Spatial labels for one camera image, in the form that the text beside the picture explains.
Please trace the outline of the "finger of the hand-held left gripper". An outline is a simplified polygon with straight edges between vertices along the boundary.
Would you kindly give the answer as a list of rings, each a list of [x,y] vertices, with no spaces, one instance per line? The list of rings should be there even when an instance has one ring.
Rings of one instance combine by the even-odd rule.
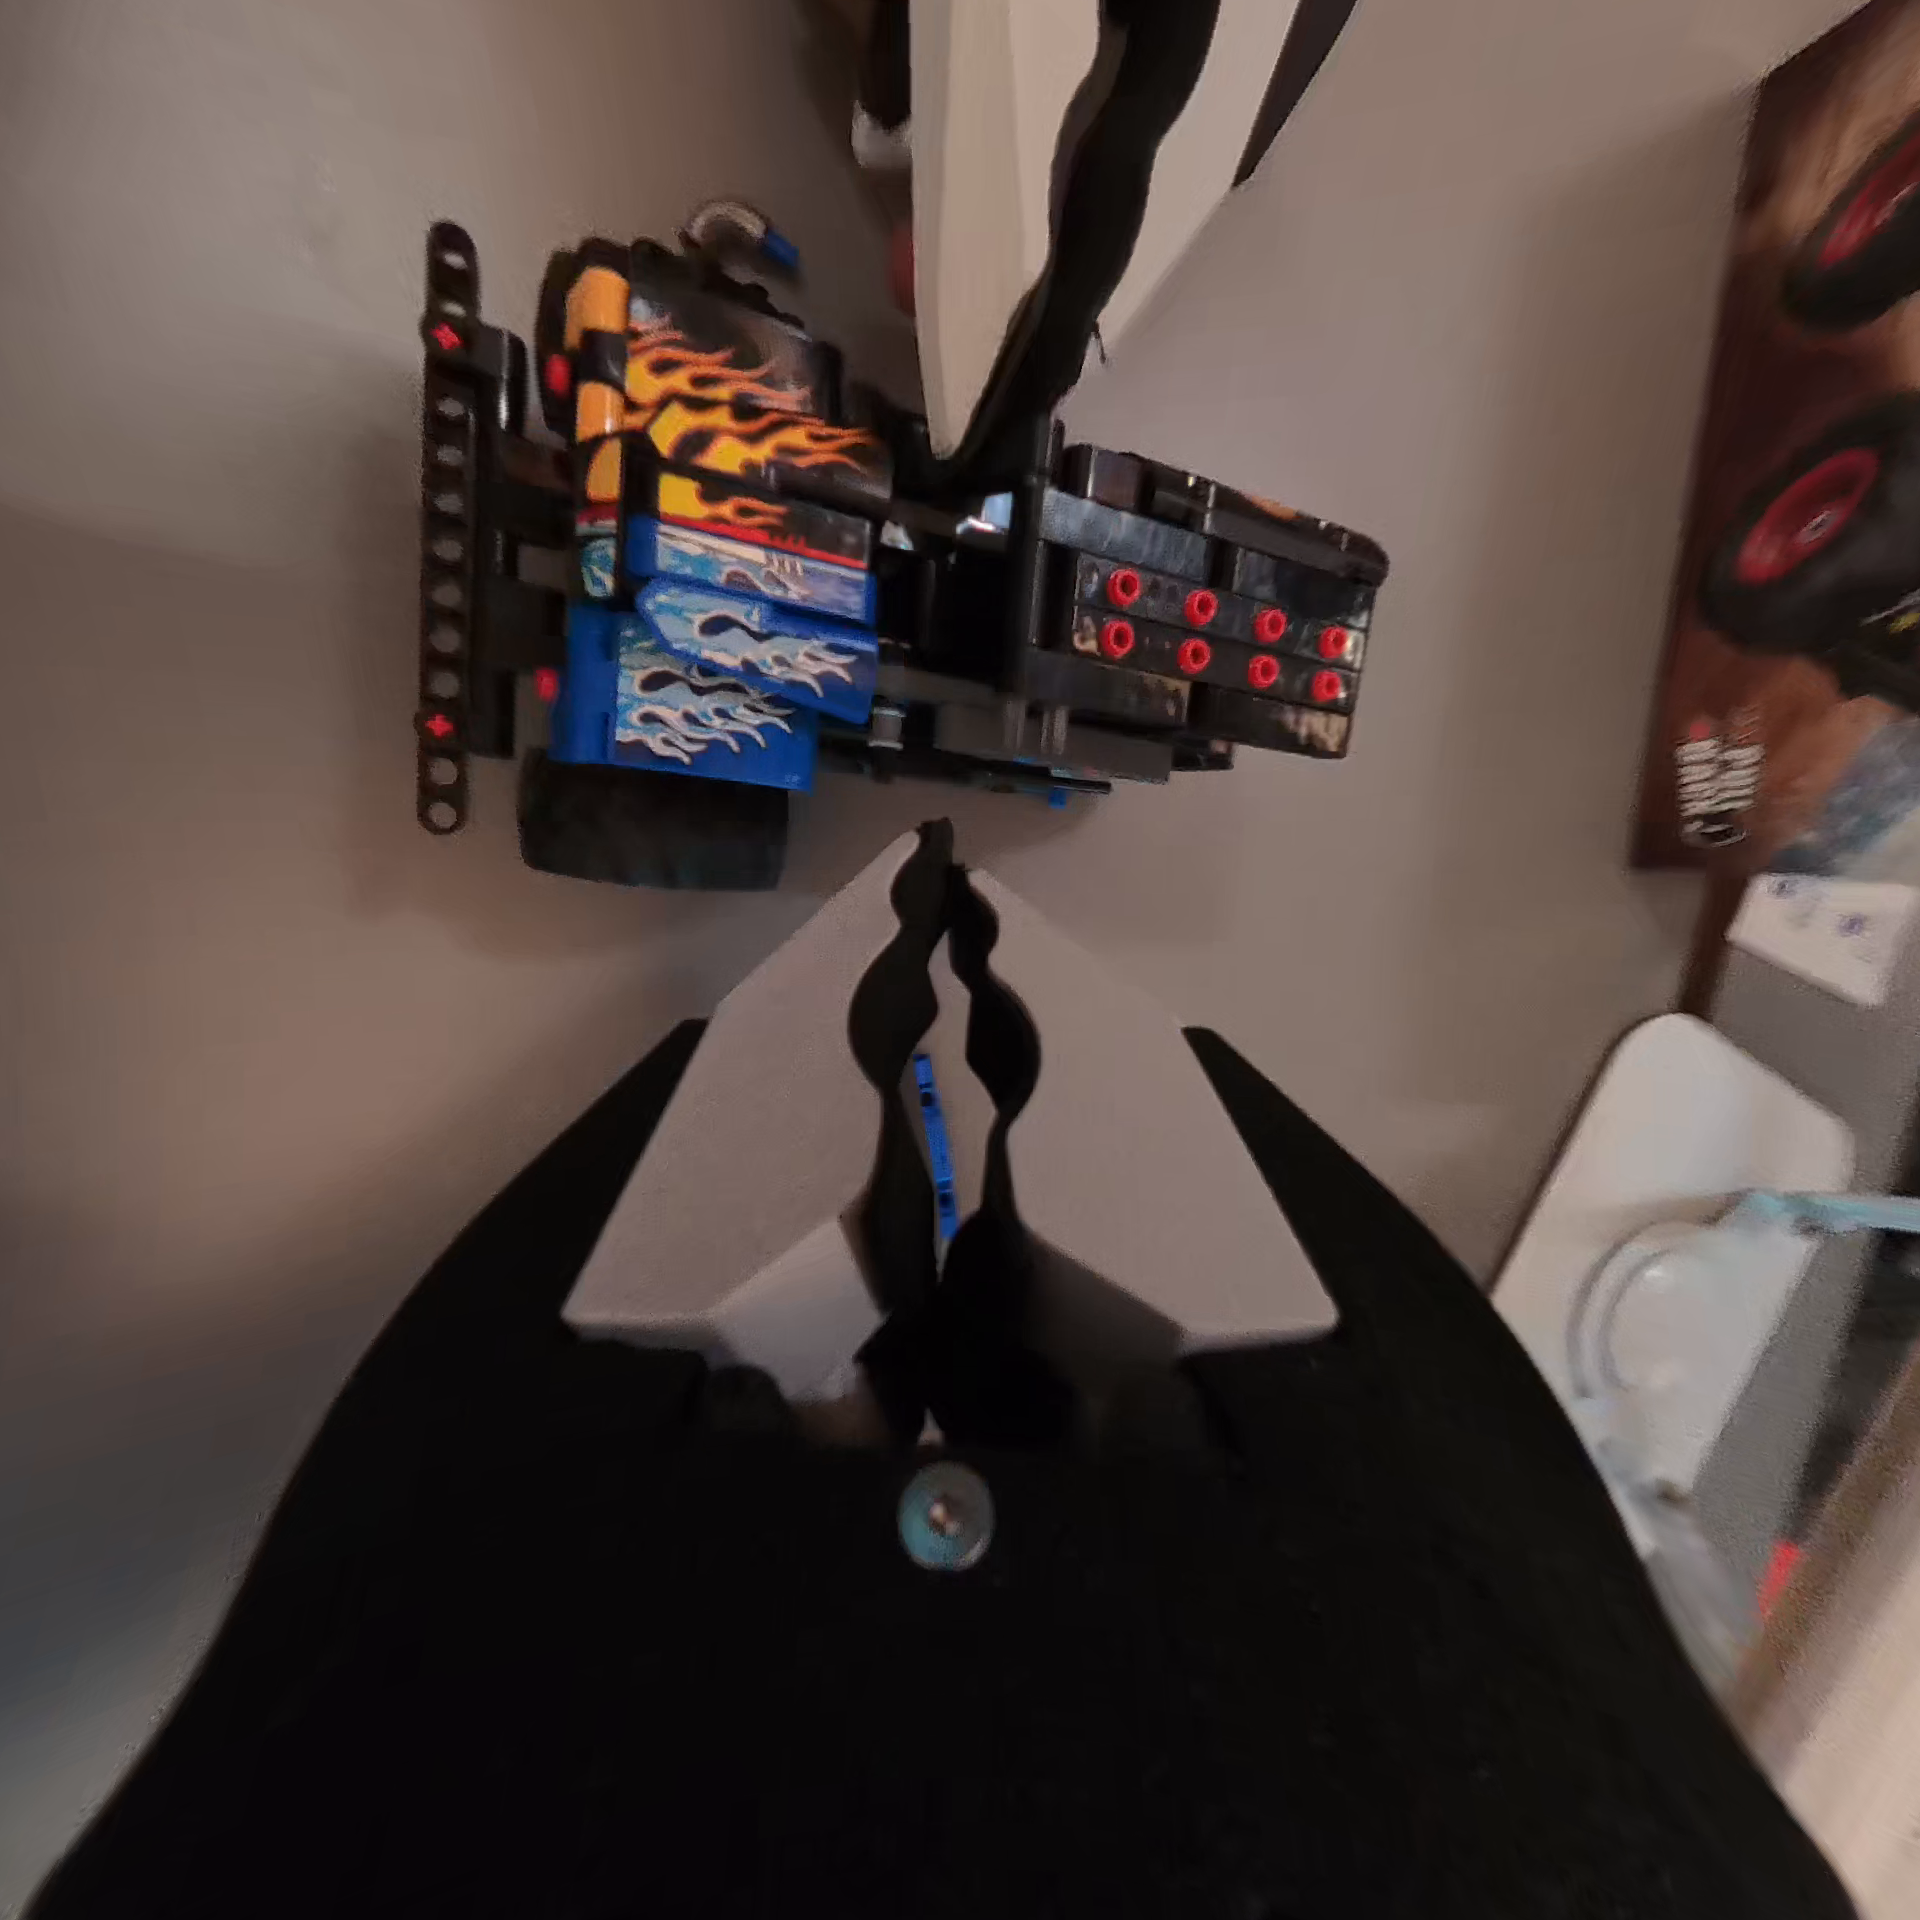
[[[1119,47],[1094,2],[911,2],[904,23],[919,377],[949,458],[1068,238],[1068,151]]]
[[[1049,415],[1302,103],[1356,2],[1003,9],[1037,267],[1003,337],[1003,420]]]

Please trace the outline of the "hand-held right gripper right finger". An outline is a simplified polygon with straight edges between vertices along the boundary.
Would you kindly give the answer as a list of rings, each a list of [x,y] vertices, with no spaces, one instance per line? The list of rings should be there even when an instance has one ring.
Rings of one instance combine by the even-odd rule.
[[[980,869],[942,873],[937,1091],[957,1183],[937,1430],[1076,1443],[1195,1355],[1336,1306],[1192,1042]]]

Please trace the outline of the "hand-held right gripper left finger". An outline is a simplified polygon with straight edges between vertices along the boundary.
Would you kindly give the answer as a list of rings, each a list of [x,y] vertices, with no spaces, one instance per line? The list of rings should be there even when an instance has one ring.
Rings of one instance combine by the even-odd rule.
[[[897,836],[713,1011],[565,1301],[580,1338],[863,1391],[927,1429],[937,1197],[909,1068],[937,1012],[953,826]]]

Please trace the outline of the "blue lego pin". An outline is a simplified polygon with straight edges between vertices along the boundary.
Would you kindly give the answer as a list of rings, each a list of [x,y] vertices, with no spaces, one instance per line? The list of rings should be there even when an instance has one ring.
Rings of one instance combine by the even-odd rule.
[[[919,1118],[919,1139],[925,1153],[932,1189],[935,1242],[939,1255],[953,1246],[959,1228],[957,1182],[953,1169],[953,1141],[939,1092],[939,1078],[929,1054],[919,1047],[909,1058],[909,1091]]]

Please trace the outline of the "lego truck with flame panels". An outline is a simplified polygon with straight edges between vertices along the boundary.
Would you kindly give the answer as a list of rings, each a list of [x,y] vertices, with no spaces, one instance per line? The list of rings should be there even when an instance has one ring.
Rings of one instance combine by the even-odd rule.
[[[416,820],[517,766],[521,862],[763,893],[820,773],[1055,810],[1339,761],[1387,556],[1046,414],[951,475],[925,420],[729,269],[756,210],[547,261],[534,337],[422,245]]]

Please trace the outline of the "lego box with truck picture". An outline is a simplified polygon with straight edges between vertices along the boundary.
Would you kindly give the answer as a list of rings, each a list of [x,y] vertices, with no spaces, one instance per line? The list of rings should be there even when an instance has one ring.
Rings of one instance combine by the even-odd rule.
[[[1630,857],[1755,871],[1916,719],[1918,9],[1759,84]]]

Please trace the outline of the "white plastic tray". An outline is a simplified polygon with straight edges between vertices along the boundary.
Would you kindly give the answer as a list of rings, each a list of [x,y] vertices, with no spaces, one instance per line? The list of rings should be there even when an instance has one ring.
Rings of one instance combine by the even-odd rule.
[[[1606,1057],[1493,1302],[1630,1529],[1689,1506],[1813,1262],[1792,1206],[1853,1173],[1853,1132],[1704,1021]]]

